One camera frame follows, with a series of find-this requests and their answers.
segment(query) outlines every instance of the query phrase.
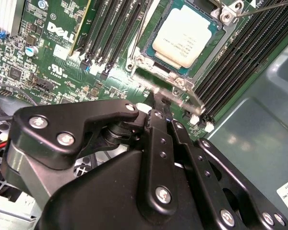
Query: silver screw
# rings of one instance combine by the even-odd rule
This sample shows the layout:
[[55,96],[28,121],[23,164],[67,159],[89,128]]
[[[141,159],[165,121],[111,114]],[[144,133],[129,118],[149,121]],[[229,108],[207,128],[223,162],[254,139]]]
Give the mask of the silver screw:
[[183,126],[181,125],[181,123],[176,122],[176,126],[177,128],[183,128]]
[[171,195],[169,193],[169,190],[164,187],[156,188],[156,197],[163,204],[168,204],[169,202],[171,202]]
[[264,213],[263,213],[263,217],[264,217],[265,221],[266,221],[269,225],[274,225],[274,221],[273,221],[272,217],[271,217],[268,213],[264,212]]
[[42,9],[42,10],[44,10],[44,11],[46,11],[46,10],[48,10],[48,2],[47,1],[45,1],[45,0],[40,0],[40,1],[38,1],[38,7],[40,8],[40,9]]
[[57,140],[61,145],[70,146],[75,142],[75,139],[69,133],[60,133]]
[[225,209],[222,209],[222,210],[221,210],[221,217],[222,217],[223,221],[224,221],[228,226],[231,226],[231,227],[234,227],[234,226],[235,226],[234,217],[233,217],[232,214],[231,214],[230,212],[228,212],[227,210],[225,210]]
[[231,21],[231,19],[232,19],[231,13],[226,13],[226,14],[223,14],[223,15],[221,16],[221,20],[222,20],[222,22],[224,22],[224,23],[229,23],[229,22]]
[[278,215],[278,214],[275,213],[274,216],[275,216],[275,219],[276,219],[281,225],[285,226],[285,222],[284,222],[283,218],[282,218],[280,215]]
[[134,111],[135,110],[135,108],[134,108],[134,106],[132,104],[126,104],[126,108],[128,110],[130,110],[130,111]]
[[40,116],[34,116],[30,118],[29,124],[33,128],[46,128],[48,126],[48,121]]
[[163,115],[162,115],[160,112],[155,112],[155,115],[156,115],[157,117],[159,117],[160,119],[163,118]]
[[203,140],[203,145],[205,145],[205,147],[210,148],[210,145],[207,141]]

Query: metal wire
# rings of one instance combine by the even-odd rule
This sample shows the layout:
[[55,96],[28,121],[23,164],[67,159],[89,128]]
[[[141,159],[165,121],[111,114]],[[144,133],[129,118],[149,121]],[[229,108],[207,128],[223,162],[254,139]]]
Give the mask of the metal wire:
[[287,5],[288,5],[288,1],[283,1],[283,2],[280,2],[280,3],[274,4],[274,5],[270,5],[270,6],[266,6],[266,7],[263,7],[263,8],[259,8],[259,9],[255,10],[255,11],[239,14],[239,15],[237,15],[237,18],[250,16],[250,15],[253,15],[255,13],[260,13],[260,12],[263,12],[263,11],[268,11],[270,9],[274,9],[276,7],[287,6]]
[[136,45],[138,44],[138,42],[139,42],[139,40],[141,38],[141,32],[143,30],[143,27],[144,27],[144,24],[145,24],[145,20],[146,20],[146,17],[147,17],[147,14],[148,14],[148,11],[149,11],[149,8],[150,8],[151,4],[152,4],[152,0],[149,0],[148,4],[147,4],[147,8],[146,8],[145,13],[144,13],[144,16],[143,16],[143,18],[141,20],[141,25],[140,25],[139,31],[138,31],[138,33],[136,34],[136,37],[135,37],[134,46],[133,46],[131,54],[129,56],[131,58],[131,60],[133,60],[133,55],[134,55],[134,52],[135,52]]

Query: motherboard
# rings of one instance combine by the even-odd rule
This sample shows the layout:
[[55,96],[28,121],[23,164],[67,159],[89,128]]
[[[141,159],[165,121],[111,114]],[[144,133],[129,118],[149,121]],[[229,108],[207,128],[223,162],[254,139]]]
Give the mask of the motherboard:
[[235,15],[279,2],[0,0],[0,83],[40,105],[137,104],[162,89],[195,140],[288,44],[288,5]]

